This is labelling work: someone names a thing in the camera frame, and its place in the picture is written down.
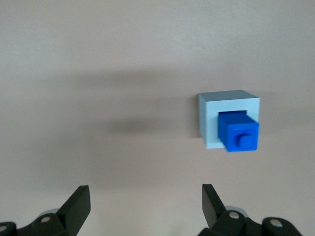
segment screw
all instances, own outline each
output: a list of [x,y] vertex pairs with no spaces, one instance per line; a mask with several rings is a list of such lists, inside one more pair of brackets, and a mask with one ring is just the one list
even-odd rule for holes
[[234,212],[234,211],[231,211],[231,212],[229,213],[229,216],[230,216],[232,219],[239,219],[239,218],[240,218],[239,214],[236,213],[236,212]]
[[41,223],[45,223],[47,221],[50,221],[50,216],[46,216],[40,220]]
[[277,219],[271,219],[270,224],[278,228],[281,228],[283,226],[282,223]]
[[5,225],[0,226],[0,232],[3,232],[5,230],[6,230],[6,226]]

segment stud on blue block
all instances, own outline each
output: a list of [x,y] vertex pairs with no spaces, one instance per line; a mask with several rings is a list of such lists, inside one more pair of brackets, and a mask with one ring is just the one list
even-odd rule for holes
[[254,151],[257,149],[259,123],[244,111],[220,112],[218,137],[227,151]]

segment beige wall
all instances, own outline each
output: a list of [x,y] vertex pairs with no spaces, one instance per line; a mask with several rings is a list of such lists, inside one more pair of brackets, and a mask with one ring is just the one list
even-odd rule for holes
[[[194,236],[201,184],[315,232],[315,1],[0,2],[0,222],[89,184],[80,236]],[[259,150],[205,150],[196,95],[261,97]]]

